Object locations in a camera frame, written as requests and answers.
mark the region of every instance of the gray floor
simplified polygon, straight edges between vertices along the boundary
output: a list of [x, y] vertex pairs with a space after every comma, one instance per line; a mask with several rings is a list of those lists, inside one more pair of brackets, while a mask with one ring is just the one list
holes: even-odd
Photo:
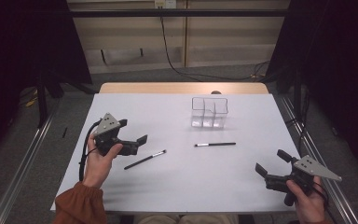
[[[88, 86], [98, 90], [104, 82], [108, 81], [193, 81], [190, 78], [179, 76], [169, 68], [150, 70], [152, 68], [150, 64], [145, 67], [140, 64], [142, 63], [139, 63], [137, 68], [134, 69], [136, 71], [92, 75], [94, 83]], [[253, 74], [255, 66], [248, 64], [193, 67], [181, 69], [181, 71], [238, 78]], [[260, 69], [259, 74], [263, 74], [265, 71], [264, 67]], [[221, 78], [195, 77], [202, 81], [224, 81]], [[48, 97], [50, 113], [54, 112], [55, 106], [57, 106], [57, 110], [55, 110], [56, 113], [40, 148], [34, 155], [31, 169], [25, 174], [26, 178], [19, 187], [17, 197], [15, 197], [13, 204], [9, 204], [10, 209], [3, 216], [6, 223], [50, 223], [54, 218], [54, 214], [49, 211], [49, 208], [53, 203], [66, 166], [71, 159], [92, 102], [91, 95], [78, 91], [69, 85], [62, 84], [62, 87], [65, 90], [65, 95], [61, 99]], [[274, 94], [283, 118], [288, 120], [287, 112], [282, 106], [282, 98], [285, 95], [277, 94], [275, 83], [269, 83], [268, 90]], [[29, 98], [30, 96], [26, 96], [21, 100], [26, 102]], [[33, 141], [37, 132], [37, 123], [37, 102], [29, 107], [19, 106], [18, 113], [13, 118], [7, 134], [0, 143], [0, 199], [4, 196], [10, 181], [21, 164], [21, 160]], [[339, 185], [358, 217], [358, 160], [352, 156], [345, 140], [333, 134], [331, 122], [324, 116], [323, 111], [312, 98], [307, 128], [328, 167], [342, 175], [344, 181]], [[289, 128], [289, 132], [297, 143], [298, 134], [293, 126]], [[331, 210], [338, 223], [343, 223], [334, 202], [331, 202]], [[296, 214], [254, 214], [254, 218], [255, 223], [283, 224], [296, 219]]]

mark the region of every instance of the hand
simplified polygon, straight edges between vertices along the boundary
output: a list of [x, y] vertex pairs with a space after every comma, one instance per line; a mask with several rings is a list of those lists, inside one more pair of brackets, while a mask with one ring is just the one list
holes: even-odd
[[[319, 176], [315, 176], [313, 181], [321, 184]], [[317, 184], [313, 187], [323, 193], [322, 188]], [[295, 204], [300, 223], [324, 221], [324, 199], [318, 193], [313, 191], [310, 196], [305, 195], [300, 186], [293, 180], [286, 181], [286, 185], [297, 197]]]
[[93, 150], [96, 146], [94, 142], [94, 135], [91, 134], [89, 136], [87, 147], [89, 149], [89, 155], [87, 157], [83, 185], [99, 189], [109, 175], [110, 169], [112, 168], [112, 160], [123, 148], [123, 145], [115, 144], [110, 148], [109, 152], [105, 156], [102, 156], [98, 150]]

